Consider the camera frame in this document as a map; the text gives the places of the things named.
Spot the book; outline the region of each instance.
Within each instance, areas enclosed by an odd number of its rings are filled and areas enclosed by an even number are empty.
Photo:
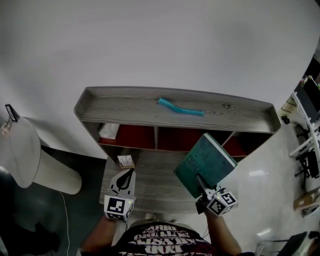
[[[213,188],[237,166],[236,161],[209,133],[204,133],[174,174],[194,198],[201,196],[197,175]]]

